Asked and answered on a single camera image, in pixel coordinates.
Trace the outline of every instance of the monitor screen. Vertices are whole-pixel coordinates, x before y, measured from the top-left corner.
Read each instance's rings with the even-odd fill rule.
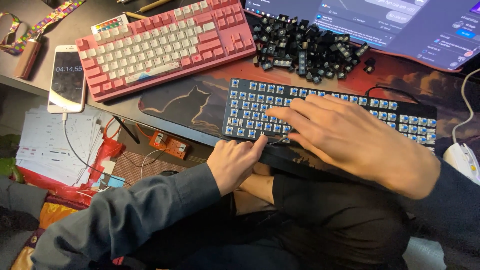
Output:
[[[245,8],[298,16],[439,69],[458,69],[480,52],[479,0],[246,0]]]

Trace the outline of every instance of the lanyard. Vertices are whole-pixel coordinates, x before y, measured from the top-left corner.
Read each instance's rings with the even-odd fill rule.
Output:
[[[75,9],[77,9],[81,4],[83,4],[86,0],[68,0],[63,3],[61,6],[56,8],[50,15],[48,15],[45,19],[41,22],[33,26],[30,30],[28,30],[25,35],[21,36],[17,41],[12,44],[7,44],[7,40],[10,35],[15,34],[18,30],[18,26],[20,25],[20,19],[17,16],[8,13],[8,12],[0,12],[0,19],[5,15],[10,15],[13,17],[12,27],[10,28],[10,32],[7,36],[3,39],[0,43],[0,50],[7,52],[11,55],[18,55],[23,52],[25,49],[27,40],[36,32],[43,33],[47,26],[51,25],[52,23],[58,22],[61,19],[65,18],[68,14],[72,13]]]

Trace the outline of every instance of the orange power strip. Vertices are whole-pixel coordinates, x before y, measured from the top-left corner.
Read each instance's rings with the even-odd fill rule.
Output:
[[[187,148],[189,147],[188,144],[183,143],[177,139],[171,138],[159,131],[155,131],[155,133],[152,136],[152,139],[150,140],[149,145],[157,149],[169,148],[164,152],[182,160],[185,159],[185,156],[187,155]]]

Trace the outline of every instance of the mouse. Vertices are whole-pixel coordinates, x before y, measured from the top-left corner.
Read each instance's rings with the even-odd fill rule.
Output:
[[[455,143],[444,153],[444,160],[452,167],[480,185],[479,162],[472,149],[466,144]]]

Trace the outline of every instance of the desk mat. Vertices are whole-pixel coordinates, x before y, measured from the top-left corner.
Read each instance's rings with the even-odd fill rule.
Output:
[[[148,115],[174,122],[189,128],[224,138],[221,134],[223,116],[227,102],[228,84],[233,77],[278,83],[290,86],[322,89],[363,95],[373,86],[388,86],[407,91],[425,105],[438,109],[437,141],[435,152],[442,156],[453,144],[452,129],[469,117],[467,107],[461,97],[463,79],[443,74],[431,68],[369,52],[363,59],[374,57],[376,71],[368,75],[360,64],[346,80],[324,79],[314,85],[295,73],[275,68],[264,72],[253,65],[249,58],[234,61],[221,67],[197,73],[146,90],[139,101],[139,109]],[[459,143],[467,143],[480,157],[480,85],[468,83],[466,95],[475,117],[467,125],[458,128]],[[372,97],[409,102],[408,98],[383,90],[372,90]],[[307,163],[310,167],[324,169],[325,164],[301,148],[288,147],[282,155],[297,163]]]

